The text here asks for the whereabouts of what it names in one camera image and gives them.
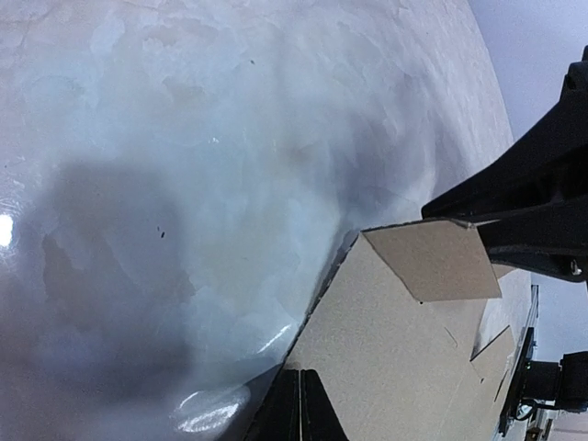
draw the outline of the metal bolt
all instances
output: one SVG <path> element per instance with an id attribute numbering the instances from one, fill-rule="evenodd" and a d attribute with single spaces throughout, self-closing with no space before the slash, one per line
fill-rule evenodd
<path id="1" fill-rule="evenodd" d="M 578 262 L 575 259 L 571 261 L 571 273 L 573 276 L 581 276 L 582 269 L 578 266 Z"/>

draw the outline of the marble surface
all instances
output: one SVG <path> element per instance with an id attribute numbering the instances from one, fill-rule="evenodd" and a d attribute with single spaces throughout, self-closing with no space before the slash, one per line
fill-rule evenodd
<path id="1" fill-rule="evenodd" d="M 5 0 L 0 133 L 11 441 L 217 438 L 345 234 L 512 142 L 466 0 Z"/>

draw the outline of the screw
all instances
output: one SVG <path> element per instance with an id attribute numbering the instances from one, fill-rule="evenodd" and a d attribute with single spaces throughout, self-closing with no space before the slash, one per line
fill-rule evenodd
<path id="1" fill-rule="evenodd" d="M 575 259 L 571 261 L 571 273 L 573 276 L 581 276 L 582 269 L 578 266 L 578 262 Z"/>

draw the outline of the cardboard box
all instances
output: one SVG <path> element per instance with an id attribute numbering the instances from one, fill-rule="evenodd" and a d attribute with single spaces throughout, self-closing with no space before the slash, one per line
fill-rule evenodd
<path id="1" fill-rule="evenodd" d="M 315 369 L 348 438 L 488 441 L 515 350 L 503 330 L 471 358 L 500 289 L 472 225 L 362 232 L 288 357 Z"/>

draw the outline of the floor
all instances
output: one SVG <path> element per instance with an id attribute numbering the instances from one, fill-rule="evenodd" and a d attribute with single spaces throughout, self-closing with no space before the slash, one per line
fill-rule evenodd
<path id="1" fill-rule="evenodd" d="M 0 17 L 1 439 L 217 438 L 345 236 L 512 142 L 466 0 Z"/>

